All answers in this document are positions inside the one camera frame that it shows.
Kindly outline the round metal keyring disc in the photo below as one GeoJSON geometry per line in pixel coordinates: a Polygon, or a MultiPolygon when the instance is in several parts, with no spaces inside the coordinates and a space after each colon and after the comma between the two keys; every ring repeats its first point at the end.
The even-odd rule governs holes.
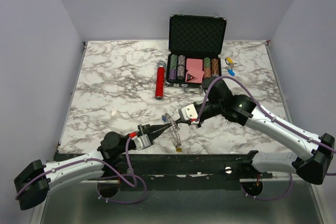
{"type": "Polygon", "coordinates": [[[172,124],[172,126],[169,129],[167,129],[167,132],[169,133],[170,140],[173,143],[173,146],[175,147],[175,149],[177,149],[178,147],[181,148],[181,138],[179,135],[180,128],[168,113],[165,113],[164,115],[167,118],[167,122],[164,122],[164,124],[167,123],[172,124]]]}

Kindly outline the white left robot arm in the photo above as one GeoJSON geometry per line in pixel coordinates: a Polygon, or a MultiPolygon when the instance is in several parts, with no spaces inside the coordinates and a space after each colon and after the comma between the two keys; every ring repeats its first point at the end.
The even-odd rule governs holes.
{"type": "Polygon", "coordinates": [[[87,154],[61,162],[31,162],[15,179],[15,199],[21,210],[28,210],[41,204],[47,196],[74,183],[89,179],[118,178],[130,187],[138,185],[139,177],[130,166],[129,150],[142,151],[153,145],[171,123],[161,125],[139,125],[138,130],[127,135],[107,133],[100,146],[87,154]],[[122,175],[116,168],[121,155],[126,155],[129,165],[122,175]]]}

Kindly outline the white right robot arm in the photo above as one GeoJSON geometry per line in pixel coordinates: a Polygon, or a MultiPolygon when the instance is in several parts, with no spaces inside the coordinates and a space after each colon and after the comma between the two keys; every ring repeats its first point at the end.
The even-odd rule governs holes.
{"type": "Polygon", "coordinates": [[[241,165],[246,177],[255,177],[259,172],[283,172],[321,185],[335,154],[335,138],[328,133],[318,135],[308,132],[276,116],[249,91],[232,94],[225,79],[227,76],[205,79],[202,82],[206,92],[203,103],[192,103],[179,109],[180,118],[176,123],[200,127],[205,120],[221,115],[229,122],[254,129],[282,144],[290,153],[258,152],[241,165]]]}

